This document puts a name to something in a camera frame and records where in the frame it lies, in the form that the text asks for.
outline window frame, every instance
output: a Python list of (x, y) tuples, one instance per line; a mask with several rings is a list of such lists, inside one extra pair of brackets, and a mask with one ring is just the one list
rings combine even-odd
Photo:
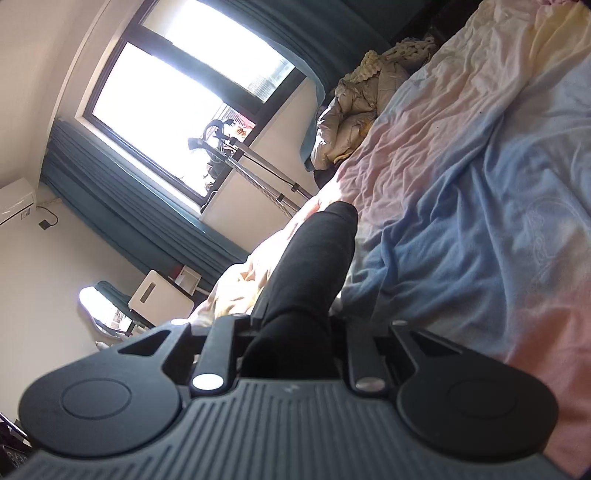
[[(261, 133), (263, 128), (265, 128), (271, 118), (273, 118), (273, 116), (279, 111), (306, 76), (294, 67), (268, 100), (263, 102), (259, 97), (255, 96), (237, 83), (234, 83), (217, 70), (192, 57), (189, 53), (186, 53), (173, 45), (172, 42), (166, 40), (157, 33), (152, 32), (149, 28), (144, 27), (142, 23), (157, 2), (158, 0), (145, 0), (127, 25), (125, 31), (117, 41), (115, 48), (111, 51), (111, 54), (92, 89), (92, 93), (86, 103), (82, 116), (101, 133), (123, 148), (128, 154), (135, 157), (140, 163), (156, 173), (203, 209), (207, 206), (209, 200), (232, 171), (230, 167), (226, 166), (223, 169), (222, 173), (209, 189), (207, 196), (203, 197), (178, 177), (172, 175), (158, 165), (154, 160), (149, 158), (149, 156), (145, 155), (93, 114), (96, 102), (111, 75), (111, 71), (115, 67), (115, 63), (119, 59), (121, 52), (123, 52), (124, 47), (130, 43), (149, 55), (164, 61), (182, 74), (199, 82), (205, 88), (220, 97), (225, 104), (253, 122), (255, 128), (244, 140), (246, 145), (252, 144), (253, 140)], [(236, 161), (239, 161), (241, 157), (242, 151), (240, 150), (233, 156)]]

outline window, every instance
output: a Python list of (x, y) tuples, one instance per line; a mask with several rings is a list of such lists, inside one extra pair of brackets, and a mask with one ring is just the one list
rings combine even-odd
[(204, 205), (230, 171), (189, 151), (213, 119), (250, 144), (304, 76), (265, 41), (198, 0), (148, 0), (111, 54), (85, 118)]
[[(80, 303), (90, 316), (101, 322), (106, 327), (119, 332), (132, 331), (131, 319), (111, 303), (101, 292), (94, 287), (86, 287), (80, 291)], [(100, 324), (95, 323), (96, 328), (102, 333), (106, 332)]]

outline bed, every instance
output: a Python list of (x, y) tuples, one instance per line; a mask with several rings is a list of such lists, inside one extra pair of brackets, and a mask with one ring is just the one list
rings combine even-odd
[(560, 405), (546, 454), (591, 461), (591, 12), (485, 0), (359, 149), (220, 279), (193, 320), (247, 312), (287, 242), (337, 200), (360, 213), (336, 309), (404, 319), (521, 368)]

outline metal pole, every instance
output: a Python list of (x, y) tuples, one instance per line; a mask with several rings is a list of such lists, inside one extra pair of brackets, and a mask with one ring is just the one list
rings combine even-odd
[(271, 170), (275, 175), (282, 178), (287, 183), (290, 183), (293, 186), (297, 185), (297, 188), (293, 191), (302, 195), (306, 200), (310, 200), (312, 198), (312, 195), (310, 193), (308, 193), (307, 191), (305, 191), (299, 184), (294, 182), (291, 178), (289, 178), (287, 175), (285, 175), (281, 170), (276, 168), (275, 165), (273, 165), (272, 163), (269, 163), (267, 160), (265, 160), (263, 157), (261, 157), (258, 153), (256, 153), (253, 149), (251, 149), (248, 145), (242, 143), (236, 137), (232, 137), (230, 139), (230, 145), (234, 145), (236, 148), (242, 150), (245, 154), (249, 155), (250, 157), (254, 158), (258, 162), (263, 164), (266, 168)]
[(22, 438), (28, 441), (29, 437), (25, 432), (23, 432), (20, 428), (18, 428), (14, 423), (12, 423), (7, 416), (5, 416), (2, 412), (0, 412), (0, 420), (6, 423), (12, 430), (17, 432)]
[(275, 196), (275, 198), (277, 199), (278, 202), (280, 202), (280, 203), (284, 204), (285, 206), (289, 207), (290, 209), (292, 209), (296, 213), (300, 210), (300, 207), (299, 206), (297, 206), (289, 198), (287, 198), (281, 192), (279, 192), (278, 190), (276, 190), (275, 188), (273, 188), (271, 185), (269, 185), (267, 182), (265, 182), (265, 180), (261, 179), (260, 177), (258, 177), (257, 175), (255, 175), (253, 172), (247, 170), (245, 167), (243, 167), (242, 165), (240, 165), (232, 157), (228, 157), (227, 155), (221, 153), (219, 150), (216, 150), (214, 147), (212, 147), (206, 141), (203, 141), (202, 138), (197, 138), (196, 139), (196, 145), (197, 145), (197, 148), (203, 148), (204, 150), (207, 150), (208, 152), (211, 152), (217, 158), (219, 158), (220, 160), (224, 161), (226, 164), (230, 165), (235, 170), (239, 170), (243, 174), (247, 175), (260, 188), (265, 189), (268, 192), (270, 192), (271, 194), (273, 194)]

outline air conditioner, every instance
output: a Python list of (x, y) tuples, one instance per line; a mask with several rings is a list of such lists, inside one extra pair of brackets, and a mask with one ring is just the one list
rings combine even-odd
[(23, 220), (35, 209), (35, 190), (25, 179), (13, 181), (0, 189), (0, 226)]

